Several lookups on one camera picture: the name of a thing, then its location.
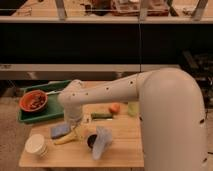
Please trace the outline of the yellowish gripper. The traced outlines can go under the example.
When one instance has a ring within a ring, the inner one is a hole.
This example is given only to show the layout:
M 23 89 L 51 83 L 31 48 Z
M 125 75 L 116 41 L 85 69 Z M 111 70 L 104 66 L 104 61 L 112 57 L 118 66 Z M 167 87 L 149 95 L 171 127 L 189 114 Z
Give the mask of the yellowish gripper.
M 72 132 L 78 139 L 86 139 L 90 133 L 85 124 L 77 124 L 71 127 Z

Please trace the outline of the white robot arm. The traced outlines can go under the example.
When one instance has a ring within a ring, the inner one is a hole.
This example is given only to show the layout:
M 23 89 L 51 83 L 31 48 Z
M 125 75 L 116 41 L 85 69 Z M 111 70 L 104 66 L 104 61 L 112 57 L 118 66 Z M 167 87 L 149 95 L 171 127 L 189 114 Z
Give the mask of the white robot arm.
M 74 80 L 58 97 L 77 122 L 84 104 L 138 101 L 145 171 L 208 171 L 205 105 L 195 79 L 163 68 L 85 88 Z

